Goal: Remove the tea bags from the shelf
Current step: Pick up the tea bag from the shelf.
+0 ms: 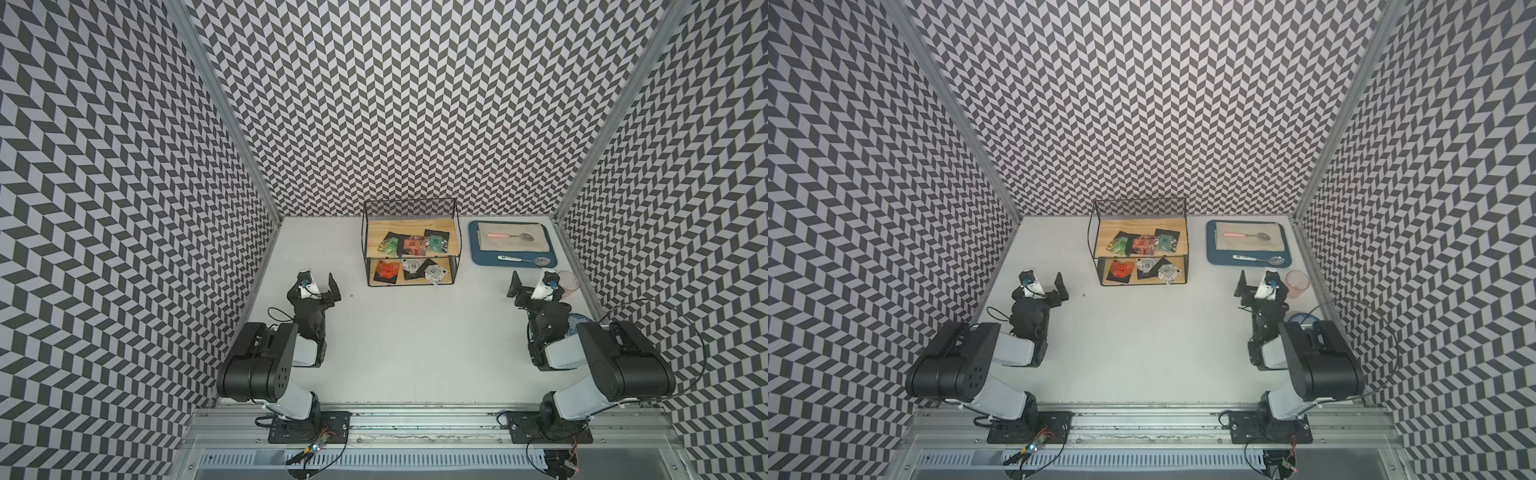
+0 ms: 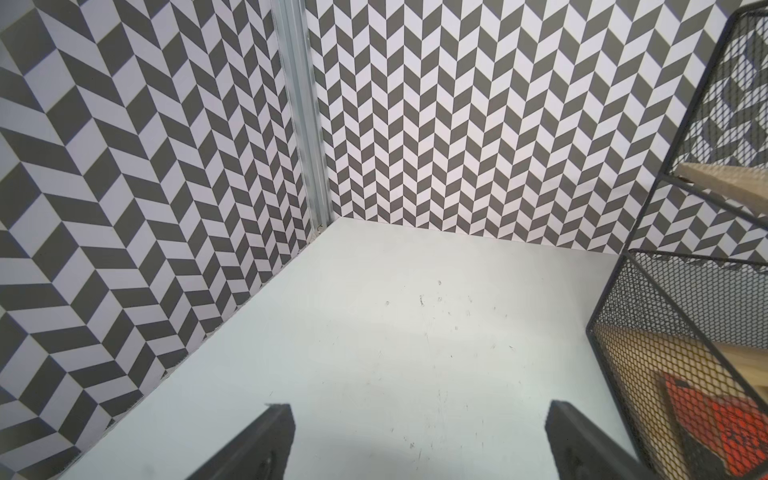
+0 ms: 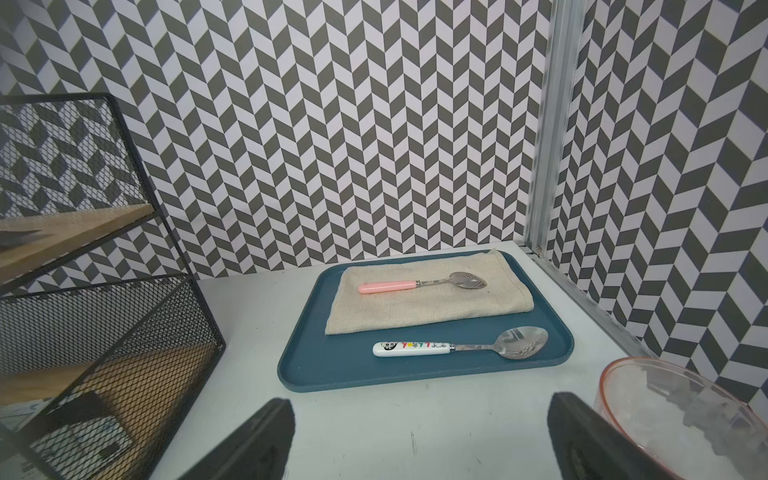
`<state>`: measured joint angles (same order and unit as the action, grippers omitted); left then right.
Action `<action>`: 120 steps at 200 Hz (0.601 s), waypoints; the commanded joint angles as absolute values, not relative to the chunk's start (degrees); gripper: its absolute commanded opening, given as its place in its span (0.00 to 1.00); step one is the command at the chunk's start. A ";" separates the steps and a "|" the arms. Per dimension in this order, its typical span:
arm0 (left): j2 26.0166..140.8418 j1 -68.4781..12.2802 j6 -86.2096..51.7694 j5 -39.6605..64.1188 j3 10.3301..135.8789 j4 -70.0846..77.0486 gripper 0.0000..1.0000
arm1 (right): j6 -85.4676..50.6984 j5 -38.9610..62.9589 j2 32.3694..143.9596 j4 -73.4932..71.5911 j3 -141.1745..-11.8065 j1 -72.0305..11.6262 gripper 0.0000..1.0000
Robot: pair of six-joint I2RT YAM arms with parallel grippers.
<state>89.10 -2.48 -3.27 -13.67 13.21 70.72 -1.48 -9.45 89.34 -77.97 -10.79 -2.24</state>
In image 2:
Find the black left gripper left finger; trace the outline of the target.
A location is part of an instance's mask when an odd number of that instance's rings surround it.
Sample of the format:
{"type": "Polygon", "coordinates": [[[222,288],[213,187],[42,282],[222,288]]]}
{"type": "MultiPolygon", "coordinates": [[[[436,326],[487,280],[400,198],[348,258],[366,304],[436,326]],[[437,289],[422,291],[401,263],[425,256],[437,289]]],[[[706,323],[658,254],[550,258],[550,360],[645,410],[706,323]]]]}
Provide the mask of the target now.
{"type": "Polygon", "coordinates": [[[268,408],[190,476],[189,480],[283,479],[296,424],[289,404],[268,408]]]}

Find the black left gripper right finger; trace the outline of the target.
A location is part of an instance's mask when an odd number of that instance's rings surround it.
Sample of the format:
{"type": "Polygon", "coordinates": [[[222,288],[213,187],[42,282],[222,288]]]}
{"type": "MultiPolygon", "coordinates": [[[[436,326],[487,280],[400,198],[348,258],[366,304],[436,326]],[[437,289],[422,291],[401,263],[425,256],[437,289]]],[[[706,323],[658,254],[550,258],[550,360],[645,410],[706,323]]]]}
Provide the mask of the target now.
{"type": "Polygon", "coordinates": [[[560,479],[657,479],[567,401],[550,403],[545,431],[560,479]]]}

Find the red tea bag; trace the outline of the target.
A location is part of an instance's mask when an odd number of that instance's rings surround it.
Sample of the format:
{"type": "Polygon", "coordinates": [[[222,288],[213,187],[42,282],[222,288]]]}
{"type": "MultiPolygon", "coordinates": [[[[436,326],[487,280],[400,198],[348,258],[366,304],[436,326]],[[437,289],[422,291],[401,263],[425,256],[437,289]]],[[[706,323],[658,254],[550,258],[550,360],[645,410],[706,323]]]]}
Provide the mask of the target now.
{"type": "Polygon", "coordinates": [[[694,478],[767,477],[767,415],[752,399],[708,394],[668,373],[658,384],[694,478]]]}

